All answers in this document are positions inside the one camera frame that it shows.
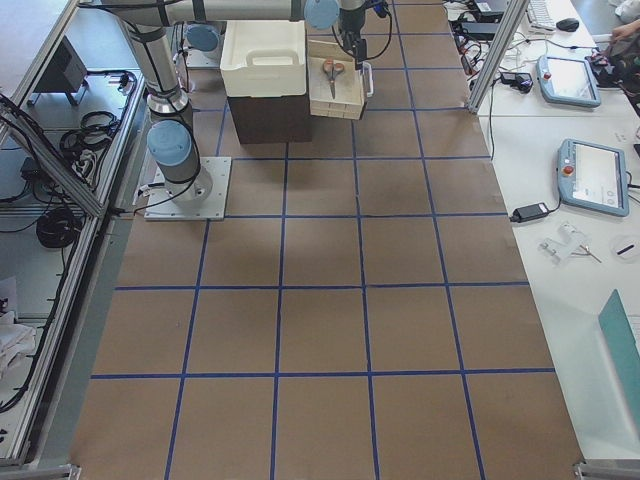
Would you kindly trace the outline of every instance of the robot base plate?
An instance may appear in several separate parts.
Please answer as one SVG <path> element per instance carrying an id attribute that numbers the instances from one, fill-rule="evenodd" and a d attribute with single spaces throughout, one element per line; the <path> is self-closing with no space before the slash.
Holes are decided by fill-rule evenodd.
<path id="1" fill-rule="evenodd" d="M 145 210 L 147 220 L 222 220 L 224 219 L 231 176 L 231 157 L 202 157 L 202 168 L 206 169 L 213 180 L 209 195 L 202 200 L 188 202 L 169 201 Z M 157 170 L 154 182 L 164 182 L 160 169 Z M 149 204 L 162 202 L 169 198 L 166 190 L 152 190 Z"/>

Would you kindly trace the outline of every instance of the screen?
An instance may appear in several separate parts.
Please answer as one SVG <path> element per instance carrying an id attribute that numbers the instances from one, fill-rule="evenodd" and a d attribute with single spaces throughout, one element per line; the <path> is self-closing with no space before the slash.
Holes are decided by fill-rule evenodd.
<path id="1" fill-rule="evenodd" d="M 595 100 L 584 62 L 561 58 L 549 58 L 547 62 L 556 95 Z"/>
<path id="2" fill-rule="evenodd" d="M 617 153 L 579 143 L 575 144 L 575 149 L 573 197 L 609 207 L 621 207 Z"/>

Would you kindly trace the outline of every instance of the scissors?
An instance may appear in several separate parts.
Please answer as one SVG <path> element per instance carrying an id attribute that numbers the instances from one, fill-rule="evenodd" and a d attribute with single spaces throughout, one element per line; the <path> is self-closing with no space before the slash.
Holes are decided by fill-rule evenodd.
<path id="1" fill-rule="evenodd" d="M 344 65 L 336 62 L 333 58 L 327 58 L 322 64 L 322 70 L 329 79 L 329 88 L 331 89 L 331 97 L 336 98 L 336 77 L 344 72 Z"/>

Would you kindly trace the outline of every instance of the grid square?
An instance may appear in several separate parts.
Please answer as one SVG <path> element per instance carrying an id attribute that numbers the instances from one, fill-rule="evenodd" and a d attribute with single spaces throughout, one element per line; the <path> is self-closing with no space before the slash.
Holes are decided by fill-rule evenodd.
<path id="1" fill-rule="evenodd" d="M 264 143 L 241 145 L 236 133 L 236 127 L 227 111 L 224 129 L 220 140 L 219 155 L 233 158 L 284 158 L 286 145 L 284 143 Z"/>
<path id="2" fill-rule="evenodd" d="M 527 280 L 506 216 L 439 218 L 438 228 L 450 282 Z"/>
<path id="3" fill-rule="evenodd" d="M 466 110 L 417 112 L 426 157 L 489 156 L 476 115 Z M 460 132 L 464 133 L 461 141 Z"/>
<path id="4" fill-rule="evenodd" d="M 363 35 L 362 37 L 367 40 L 367 52 L 369 56 L 378 55 L 388 40 L 386 35 Z M 400 49 L 400 37 L 394 35 L 385 53 L 371 60 L 369 63 L 371 63 L 374 68 L 404 68 L 402 50 Z"/>
<path id="5" fill-rule="evenodd" d="M 273 372 L 278 292 L 202 290 L 189 371 Z"/>
<path id="6" fill-rule="evenodd" d="M 280 215 L 284 192 L 284 160 L 233 162 L 227 215 Z"/>
<path id="7" fill-rule="evenodd" d="M 358 157 L 419 157 L 412 112 L 368 112 L 355 123 Z"/>
<path id="8" fill-rule="evenodd" d="M 456 68 L 462 70 L 460 55 L 450 35 L 401 35 L 409 68 Z"/>
<path id="9" fill-rule="evenodd" d="M 430 218 L 365 218 L 362 233 L 367 284 L 443 281 Z"/>
<path id="10" fill-rule="evenodd" d="M 83 477 L 164 478 L 179 383 L 90 381 L 70 452 Z"/>
<path id="11" fill-rule="evenodd" d="M 366 378 L 281 379 L 277 432 L 277 480 L 374 478 Z"/>
<path id="12" fill-rule="evenodd" d="M 272 413 L 270 378 L 187 380 L 171 479 L 269 478 Z"/>
<path id="13" fill-rule="evenodd" d="M 205 226 L 205 222 L 134 218 L 118 286 L 195 285 Z M 176 248 L 176 238 L 180 248 Z"/>
<path id="14" fill-rule="evenodd" d="M 285 285 L 360 285 L 355 219 L 288 219 Z"/>
<path id="15" fill-rule="evenodd" d="M 283 372 L 367 369 L 360 289 L 287 290 L 282 300 L 281 328 Z"/>
<path id="16" fill-rule="evenodd" d="M 211 225 L 203 285 L 277 285 L 280 219 L 227 218 Z"/>
<path id="17" fill-rule="evenodd" d="M 444 288 L 369 288 L 367 305 L 373 370 L 460 368 Z"/>
<path id="18" fill-rule="evenodd" d="M 379 18 L 378 15 L 373 11 L 373 9 L 370 8 L 366 12 L 365 19 L 366 21 L 364 22 L 364 27 L 362 28 L 363 34 L 372 34 L 372 33 L 377 33 L 380 35 L 389 34 L 389 18 Z M 391 27 L 392 32 L 395 33 L 396 32 L 395 21 L 392 22 L 391 25 L 392 25 Z"/>
<path id="19" fill-rule="evenodd" d="M 488 160 L 429 160 L 429 184 L 438 213 L 506 212 Z"/>
<path id="20" fill-rule="evenodd" d="M 582 455 L 553 373 L 467 378 L 487 478 L 564 480 Z"/>
<path id="21" fill-rule="evenodd" d="M 529 287 L 458 287 L 451 295 L 466 368 L 553 367 Z"/>
<path id="22" fill-rule="evenodd" d="M 287 215 L 355 215 L 353 162 L 289 162 Z"/>
<path id="23" fill-rule="evenodd" d="M 364 215 L 431 212 L 420 160 L 359 160 L 358 183 Z"/>
<path id="24" fill-rule="evenodd" d="M 199 110 L 221 110 L 227 103 L 222 74 L 219 71 L 189 70 L 189 99 L 193 108 Z"/>
<path id="25" fill-rule="evenodd" d="M 402 70 L 375 70 L 375 95 L 367 108 L 411 108 L 407 77 Z"/>
<path id="26" fill-rule="evenodd" d="M 289 158 L 351 158 L 351 123 L 342 118 L 312 117 L 311 142 L 289 144 Z"/>
<path id="27" fill-rule="evenodd" d="M 462 70 L 409 70 L 416 108 L 462 108 L 469 89 Z"/>
<path id="28" fill-rule="evenodd" d="M 116 291 L 93 372 L 181 372 L 193 295 L 175 290 Z"/>
<path id="29" fill-rule="evenodd" d="M 380 478 L 480 478 L 460 376 L 376 377 L 374 392 Z"/>
<path id="30" fill-rule="evenodd" d="M 400 31 L 404 33 L 450 33 L 447 12 L 441 5 L 396 5 Z"/>
<path id="31" fill-rule="evenodd" d="M 194 112 L 193 136 L 201 157 L 216 155 L 221 125 L 222 112 Z"/>

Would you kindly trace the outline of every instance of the blue cap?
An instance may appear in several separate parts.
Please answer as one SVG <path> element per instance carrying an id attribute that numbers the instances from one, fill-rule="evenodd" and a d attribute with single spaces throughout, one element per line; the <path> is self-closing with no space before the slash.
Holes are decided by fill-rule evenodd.
<path id="1" fill-rule="evenodd" d="M 187 27 L 187 40 L 196 50 L 211 52 L 218 48 L 220 32 L 212 25 L 192 23 Z"/>
<path id="2" fill-rule="evenodd" d="M 147 148 L 161 165 L 175 167 L 184 162 L 191 152 L 188 130 L 175 120 L 162 120 L 147 134 Z"/>
<path id="3" fill-rule="evenodd" d="M 340 15 L 338 0 L 307 0 L 304 19 L 318 30 L 330 28 Z"/>

